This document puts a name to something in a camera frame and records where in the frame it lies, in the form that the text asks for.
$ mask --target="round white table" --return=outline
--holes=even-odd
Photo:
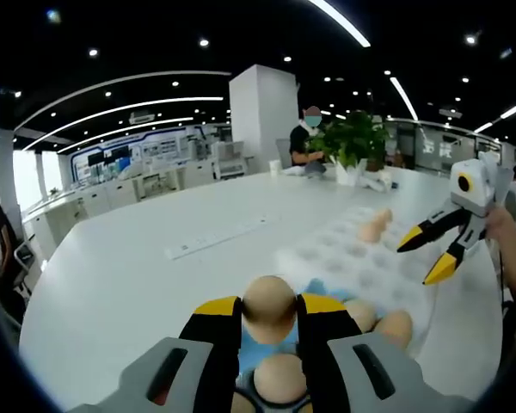
[[[296,176],[248,176],[165,195],[75,226],[40,277],[21,331],[20,352],[63,410],[113,392],[120,372],[165,336],[178,336],[193,310],[238,294],[275,273],[274,253],[350,206],[390,207],[423,220],[448,196],[444,178],[393,170],[388,194]],[[170,260],[166,249],[267,217],[260,228]],[[456,236],[448,232],[448,244]],[[501,353],[501,307],[487,248],[439,285],[431,328],[417,361],[444,394],[478,398]]]

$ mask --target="black ceiling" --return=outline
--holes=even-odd
[[[231,77],[177,75],[117,83],[62,102],[26,127],[50,131],[137,102],[222,96],[223,102],[150,107],[163,119],[194,116],[194,123],[226,121],[229,80],[253,64],[290,71],[301,84],[302,107],[344,114],[362,108],[410,118],[385,76],[390,70],[422,120],[444,123],[440,108],[463,114],[454,126],[476,129],[516,105],[516,4],[480,2],[329,0],[371,42],[362,48],[307,0],[38,4],[0,3],[0,125],[13,128],[46,104],[78,89],[152,71],[227,71]],[[56,9],[61,23],[46,11]],[[466,34],[478,34],[475,46]],[[199,40],[210,41],[207,48]],[[99,49],[91,59],[88,50]],[[512,54],[501,59],[501,53]],[[283,61],[285,56],[292,62]],[[330,83],[323,79],[331,77]],[[463,83],[462,77],[469,77]],[[172,82],[180,82],[177,88]],[[16,99],[11,93],[22,92]],[[105,92],[112,95],[105,97]],[[82,140],[123,126],[131,110],[102,116],[58,133]],[[516,115],[486,134],[516,144]],[[24,147],[30,140],[18,139]],[[36,145],[48,149],[50,145]]]

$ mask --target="egg tray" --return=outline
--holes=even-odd
[[[239,375],[235,382],[237,391],[245,396],[255,407],[256,413],[283,412],[292,413],[300,411],[309,401],[310,395],[306,392],[300,399],[289,404],[274,404],[264,400],[256,391],[254,381],[255,371],[248,370]]]
[[[422,281],[441,255],[441,247],[434,242],[397,253],[400,240],[414,224],[396,217],[378,243],[362,242],[357,237],[359,228],[374,214],[367,207],[348,209],[320,231],[279,250],[277,268],[295,292],[318,279],[330,290],[346,292],[348,299],[374,304],[377,319],[391,311],[407,311],[413,320],[408,353],[415,356],[427,333],[437,292],[436,286],[424,286]]]

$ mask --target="face mask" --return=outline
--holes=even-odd
[[[304,121],[308,126],[317,127],[321,123],[321,116],[305,116]]]

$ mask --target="green plant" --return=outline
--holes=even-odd
[[[384,164],[384,141],[390,135],[383,125],[372,123],[366,112],[352,112],[346,120],[335,120],[325,126],[309,145],[313,151],[323,151],[325,157],[333,157],[344,168],[356,166],[359,160],[368,158]]]

